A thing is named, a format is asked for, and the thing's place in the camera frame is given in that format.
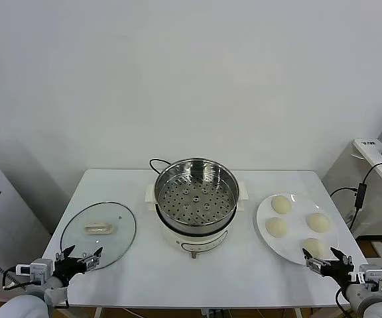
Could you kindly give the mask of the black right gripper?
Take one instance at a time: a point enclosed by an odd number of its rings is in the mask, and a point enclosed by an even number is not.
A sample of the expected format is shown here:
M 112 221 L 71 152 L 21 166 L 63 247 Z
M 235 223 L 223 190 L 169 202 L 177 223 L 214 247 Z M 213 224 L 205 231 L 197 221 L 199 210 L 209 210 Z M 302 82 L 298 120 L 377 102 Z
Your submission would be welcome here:
M 327 261 L 317 257 L 313 257 L 305 248 L 302 249 L 304 254 L 306 267 L 311 270 L 320 270 L 322 268 L 322 275 L 331 277 L 336 282 L 351 282 L 351 273 L 354 271 L 352 257 L 347 256 L 337 248 L 330 248 L 332 254 L 339 261 Z

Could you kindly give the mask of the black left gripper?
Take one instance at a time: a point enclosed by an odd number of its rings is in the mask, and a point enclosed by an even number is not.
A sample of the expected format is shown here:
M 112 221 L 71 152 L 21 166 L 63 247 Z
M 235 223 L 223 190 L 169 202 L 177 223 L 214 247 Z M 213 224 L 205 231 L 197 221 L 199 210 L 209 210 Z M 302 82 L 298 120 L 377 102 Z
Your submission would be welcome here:
M 84 274 L 87 270 L 94 270 L 99 265 L 103 247 L 97 249 L 93 254 L 85 256 L 82 261 L 79 258 L 69 258 L 75 246 L 69 246 L 60 253 L 56 253 L 53 276 L 58 278 L 63 286 L 68 286 L 70 280 L 76 274 Z

